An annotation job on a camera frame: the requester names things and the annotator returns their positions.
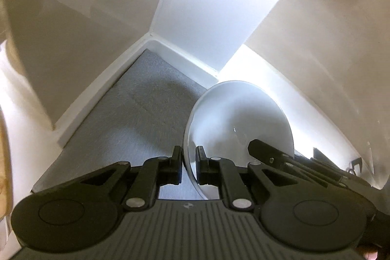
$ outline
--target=screw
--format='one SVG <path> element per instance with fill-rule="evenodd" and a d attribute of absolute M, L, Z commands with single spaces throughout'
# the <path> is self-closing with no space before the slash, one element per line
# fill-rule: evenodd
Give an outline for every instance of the screw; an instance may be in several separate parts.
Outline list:
<path fill-rule="evenodd" d="M 144 206 L 145 201 L 140 197 L 132 197 L 132 198 L 129 198 L 128 200 L 126 200 L 126 205 L 128 207 L 138 208 L 138 207 Z"/>
<path fill-rule="evenodd" d="M 246 198 L 238 198 L 233 201 L 233 206 L 239 209 L 246 209 L 252 206 L 252 202 Z"/>

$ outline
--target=white bowl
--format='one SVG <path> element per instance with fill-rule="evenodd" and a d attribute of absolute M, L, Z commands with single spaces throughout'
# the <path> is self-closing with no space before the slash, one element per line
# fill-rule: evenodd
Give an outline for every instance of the white bowl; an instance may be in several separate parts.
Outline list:
<path fill-rule="evenodd" d="M 243 81 L 211 87 L 194 105 L 184 133 L 185 166 L 191 182 L 204 199 L 218 199 L 218 189 L 196 182 L 195 148 L 207 157 L 232 160 L 246 167 L 256 161 L 248 144 L 259 139 L 294 157 L 291 128 L 280 107 L 262 89 Z"/>

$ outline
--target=gray fabric mat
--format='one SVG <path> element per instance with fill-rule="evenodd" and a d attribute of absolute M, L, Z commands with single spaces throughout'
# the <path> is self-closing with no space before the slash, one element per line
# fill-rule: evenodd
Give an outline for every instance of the gray fabric mat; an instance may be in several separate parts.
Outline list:
<path fill-rule="evenodd" d="M 206 89 L 146 50 L 103 96 L 57 160 L 33 187 L 39 192 L 118 161 L 142 165 L 182 145 L 192 107 Z M 197 200 L 183 168 L 182 183 L 160 198 Z"/>

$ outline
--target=gray cloth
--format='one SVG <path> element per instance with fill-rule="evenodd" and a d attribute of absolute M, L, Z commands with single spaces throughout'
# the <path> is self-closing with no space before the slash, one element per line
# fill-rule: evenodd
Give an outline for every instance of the gray cloth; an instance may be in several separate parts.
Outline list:
<path fill-rule="evenodd" d="M 192 107 L 205 88 L 146 50 L 103 96 L 57 160 L 33 187 L 38 192 L 118 161 L 142 165 L 182 145 Z M 197 200 L 183 168 L 182 184 L 160 198 Z"/>

